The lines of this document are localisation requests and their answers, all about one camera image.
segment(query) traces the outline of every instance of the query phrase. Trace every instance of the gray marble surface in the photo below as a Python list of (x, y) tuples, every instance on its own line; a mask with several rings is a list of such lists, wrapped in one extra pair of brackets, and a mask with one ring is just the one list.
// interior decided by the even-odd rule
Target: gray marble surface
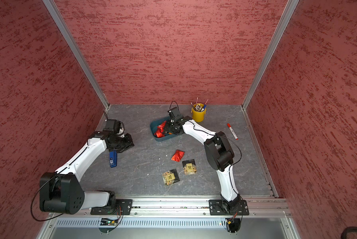
[[(180, 112), (191, 115), (190, 105), (180, 105)], [(221, 187), (215, 170), (208, 164), (204, 146), (192, 136), (183, 134), (167, 141), (157, 142), (149, 124), (168, 116), (169, 105), (112, 105), (110, 119), (125, 124), (134, 147), (118, 154), (117, 167), (109, 166), (106, 150), (92, 163), (80, 182), (85, 191), (112, 190), (117, 195), (219, 195)], [(230, 123), (238, 140), (235, 140), (227, 123)], [(223, 131), (242, 150), (242, 160), (233, 166), (236, 187), (241, 195), (270, 195), (268, 184), (259, 165), (252, 140), (240, 106), (208, 105), (203, 127)], [(240, 157), (232, 144), (234, 161)], [(172, 161), (176, 150), (185, 151), (183, 160), (194, 159), (197, 174), (185, 175), (181, 162)], [(180, 182), (165, 186), (162, 174), (176, 169)]]

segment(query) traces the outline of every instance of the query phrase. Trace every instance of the red wrapper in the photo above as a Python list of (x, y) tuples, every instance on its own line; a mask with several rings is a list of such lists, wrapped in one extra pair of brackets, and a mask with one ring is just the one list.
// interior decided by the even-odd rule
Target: red wrapper
[(164, 132), (166, 121), (162, 122), (161, 125), (157, 126), (157, 129), (160, 129), (161, 132)]
[(164, 127), (165, 127), (166, 121), (162, 122), (161, 125), (157, 126), (157, 131), (155, 133), (156, 137), (161, 138), (164, 137)]
[(172, 156), (172, 160), (176, 162), (180, 162), (182, 157), (184, 156), (184, 151), (176, 150), (176, 153)]

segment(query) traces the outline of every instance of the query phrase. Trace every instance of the marker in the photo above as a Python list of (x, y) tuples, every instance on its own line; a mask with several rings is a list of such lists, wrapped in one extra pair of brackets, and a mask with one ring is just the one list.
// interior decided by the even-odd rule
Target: marker
[(238, 140), (237, 135), (235, 134), (234, 130), (232, 129), (232, 127), (230, 126), (229, 123), (228, 123), (228, 127), (229, 127), (230, 131), (232, 132), (233, 136), (235, 137), (235, 140)]

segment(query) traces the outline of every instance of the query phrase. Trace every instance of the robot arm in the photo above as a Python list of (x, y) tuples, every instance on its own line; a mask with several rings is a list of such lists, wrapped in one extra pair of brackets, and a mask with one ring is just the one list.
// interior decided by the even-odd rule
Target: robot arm
[(133, 147), (130, 134), (124, 134), (124, 127), (118, 120), (107, 120), (103, 131), (94, 132), (85, 145), (55, 172), (47, 172), (40, 178), (40, 210), (75, 214), (80, 209), (108, 207), (114, 209), (115, 194), (107, 191), (84, 192), (80, 180), (106, 149), (121, 153)]
[(204, 145), (209, 164), (217, 170), (221, 185), (221, 196), (228, 202), (239, 197), (233, 177), (233, 150), (226, 138), (217, 137), (217, 135), (225, 137), (225, 134), (209, 131), (193, 119), (185, 122), (182, 127), (186, 134)]
[[(190, 117), (183, 117), (178, 108), (168, 111), (171, 121), (164, 128), (167, 132), (186, 133), (204, 145), (206, 158), (216, 170), (221, 185), (222, 208), (234, 214), (241, 202), (233, 178), (234, 152), (223, 132), (213, 132), (197, 124)], [(99, 212), (114, 210), (115, 194), (108, 191), (84, 192), (79, 182), (88, 169), (106, 149), (121, 153), (134, 146), (132, 137), (124, 135), (124, 127), (117, 120), (107, 120), (103, 131), (94, 132), (87, 143), (55, 172), (47, 172), (40, 179), (40, 210), (75, 214), (80, 209), (101, 208)]]
[(221, 185), (222, 207), (232, 214), (241, 202), (233, 177), (234, 152), (223, 132), (213, 132), (196, 123), (192, 118), (180, 113), (177, 107), (168, 111), (171, 121), (165, 126), (170, 133), (186, 133), (204, 145), (206, 158), (210, 166), (216, 170)]

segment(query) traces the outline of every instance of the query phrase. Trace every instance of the wire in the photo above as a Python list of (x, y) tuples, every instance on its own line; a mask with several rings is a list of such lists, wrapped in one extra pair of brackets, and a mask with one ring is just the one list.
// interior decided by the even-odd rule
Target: wire
[[(185, 120), (185, 121), (181, 121), (181, 122), (179, 122), (179, 123), (183, 123), (183, 122), (191, 122), (191, 121), (190, 121), (190, 120)], [(191, 123), (193, 124), (193, 129), (194, 129), (194, 130), (196, 130), (196, 131), (201, 131), (201, 132), (204, 132), (204, 133), (207, 133), (207, 134), (209, 134), (209, 135), (216, 136), (216, 137), (226, 138), (227, 140), (229, 140), (230, 142), (232, 142), (232, 143), (238, 148), (238, 150), (240, 151), (240, 159), (239, 159), (237, 162), (235, 162), (235, 163), (233, 163), (233, 164), (230, 165), (230, 167), (229, 167), (229, 172), (228, 172), (228, 173), (229, 173), (230, 184), (232, 185), (232, 189), (233, 189), (233, 191), (238, 195), (238, 193), (236, 192), (236, 190), (234, 190), (234, 187), (233, 187), (232, 177), (231, 177), (231, 175), (230, 175), (230, 168), (231, 168), (233, 165), (235, 165), (236, 163), (238, 163), (238, 162), (242, 159), (242, 152), (241, 152), (240, 147), (239, 147), (234, 141), (232, 141), (231, 139), (229, 139), (228, 137), (224, 137), (224, 136), (221, 136), (221, 135), (214, 135), (214, 134), (208, 133), (208, 132), (203, 131), (203, 130), (195, 129), (195, 126), (196, 126), (195, 123), (193, 123), (193, 122), (191, 122)]]
[[(79, 158), (79, 156), (81, 156), (87, 148), (88, 148), (88, 146), (83, 150), (83, 152), (80, 153), (80, 155), (78, 155), (78, 156), (69, 164), (69, 166), (72, 165), (72, 164), (75, 162), (75, 160), (77, 160), (77, 158)], [(51, 218), (44, 219), (44, 220), (39, 220), (39, 219), (37, 219), (37, 218), (34, 216), (34, 214), (33, 214), (33, 212), (32, 212), (32, 207), (33, 207), (33, 204), (34, 204), (36, 195), (38, 195), (38, 193), (39, 193), (40, 190), (44, 187), (44, 185), (46, 185), (49, 181), (51, 181), (52, 179), (54, 179), (55, 177), (57, 177), (57, 176), (58, 176), (57, 173), (60, 174), (60, 173), (63, 172), (66, 168), (68, 168), (68, 167), (65, 167), (65, 168), (62, 169), (60, 172), (55, 172), (55, 175), (52, 176), (50, 179), (48, 179), (47, 182), (45, 182), (45, 183), (38, 189), (38, 191), (36, 192), (36, 194), (35, 194), (34, 197), (32, 198), (31, 206), (30, 206), (30, 213), (31, 213), (32, 218), (33, 218), (35, 221), (48, 221), (48, 220), (54, 219), (54, 218), (56, 218), (56, 217), (61, 216), (61, 215), (64, 214), (64, 213), (61, 213), (61, 214), (59, 214), (58, 216), (55, 216), (55, 217), (51, 217)]]
[(171, 105), (169, 106), (169, 110), (171, 110), (171, 107), (172, 107), (172, 103), (173, 103), (173, 102), (174, 102), (174, 103), (176, 103), (176, 105), (177, 105), (177, 109), (178, 109), (178, 110), (180, 110), (180, 109), (179, 109), (179, 105), (177, 104), (177, 102), (176, 102), (176, 101), (172, 101), (172, 102), (171, 102)]
[(346, 239), (347, 238), (347, 234), (350, 233), (350, 232), (356, 232), (357, 233), (357, 226), (349, 226), (349, 227), (346, 227), (342, 234), (341, 234), (341, 239)]
[(237, 216), (237, 212), (235, 212), (234, 216), (233, 216), (232, 218), (229, 218), (228, 221), (230, 221), (230, 220), (232, 220), (232, 219), (234, 220), (234, 218), (235, 218), (236, 216)]
[[(122, 215), (122, 207), (121, 206), (119, 206), (120, 207), (120, 216)], [(123, 221), (123, 217), (120, 219), (120, 221), (118, 220), (117, 221), (117, 224), (116, 224), (116, 226), (114, 227), (114, 229), (118, 226), (118, 225), (120, 225), (120, 223)]]

